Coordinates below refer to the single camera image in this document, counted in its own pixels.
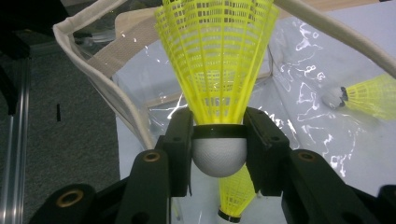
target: clear plastic sheet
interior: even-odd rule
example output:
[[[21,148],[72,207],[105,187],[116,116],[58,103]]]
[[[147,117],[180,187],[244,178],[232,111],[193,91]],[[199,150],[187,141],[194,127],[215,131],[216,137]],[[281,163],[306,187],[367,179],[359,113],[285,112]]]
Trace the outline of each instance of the clear plastic sheet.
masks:
[[[134,133],[133,146],[141,143],[142,147],[128,149],[135,155],[150,148],[165,133],[172,114],[187,104],[152,27],[155,8],[131,12],[133,1],[99,2],[102,5],[94,4],[72,18],[67,24],[71,28],[62,27],[65,36],[58,38],[67,40],[69,56],[76,55],[72,61],[87,64],[76,66]],[[108,21],[114,21],[114,27]],[[383,41],[372,36],[375,41]],[[389,53],[396,55],[392,48]],[[334,110],[321,101],[330,88],[353,85],[383,70],[356,50],[296,18],[277,22],[267,54],[249,106],[264,111],[289,138],[291,148],[316,151],[349,185],[376,195],[380,186],[395,184],[396,150],[392,146],[396,145],[396,122],[347,108]],[[129,114],[124,108],[137,113]],[[129,172],[133,160],[122,161],[130,164],[122,166],[127,170],[122,174]],[[192,196],[174,200],[173,223],[216,223],[217,179],[192,165],[191,181]],[[278,198],[258,196],[243,214],[242,223],[263,220],[286,223]]]

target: yellow shuttlecock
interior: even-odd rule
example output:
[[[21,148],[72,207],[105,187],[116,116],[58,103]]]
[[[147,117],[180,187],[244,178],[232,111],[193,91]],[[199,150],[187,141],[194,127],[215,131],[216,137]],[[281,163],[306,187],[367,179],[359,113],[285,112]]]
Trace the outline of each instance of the yellow shuttlecock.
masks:
[[[219,224],[239,223],[242,212],[256,195],[246,165],[236,174],[219,180],[219,193]]]
[[[164,0],[155,11],[157,32],[197,124],[192,158],[207,175],[232,175],[245,163],[239,126],[277,14],[272,0]]]
[[[396,79],[388,74],[331,90],[322,99],[332,108],[345,105],[379,119],[396,119]]]

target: white cord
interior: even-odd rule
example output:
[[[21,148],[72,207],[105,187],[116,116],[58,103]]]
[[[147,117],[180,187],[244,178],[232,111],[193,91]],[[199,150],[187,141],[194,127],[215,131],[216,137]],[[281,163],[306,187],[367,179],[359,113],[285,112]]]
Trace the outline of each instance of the white cord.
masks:
[[[396,59],[367,37],[300,0],[275,0],[275,5],[306,21],[323,33],[352,47],[396,78]]]

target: white cable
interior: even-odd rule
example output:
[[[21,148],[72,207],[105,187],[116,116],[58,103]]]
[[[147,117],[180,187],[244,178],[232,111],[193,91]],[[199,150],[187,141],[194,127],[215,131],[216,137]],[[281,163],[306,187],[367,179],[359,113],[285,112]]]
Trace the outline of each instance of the white cable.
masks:
[[[362,53],[396,78],[396,59],[367,37],[300,0],[275,0],[274,3],[291,15]]]

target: gray floor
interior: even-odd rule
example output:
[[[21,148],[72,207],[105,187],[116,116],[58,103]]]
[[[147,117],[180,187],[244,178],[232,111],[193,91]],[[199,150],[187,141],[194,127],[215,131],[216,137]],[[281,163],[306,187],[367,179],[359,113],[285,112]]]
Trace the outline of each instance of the gray floor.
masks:
[[[22,35],[30,39],[38,34]],[[1,53],[0,64],[13,79],[11,60]],[[29,107],[24,223],[57,189],[86,183],[101,190],[120,179],[115,114],[61,50],[32,58]],[[0,96],[0,174],[8,120]]]

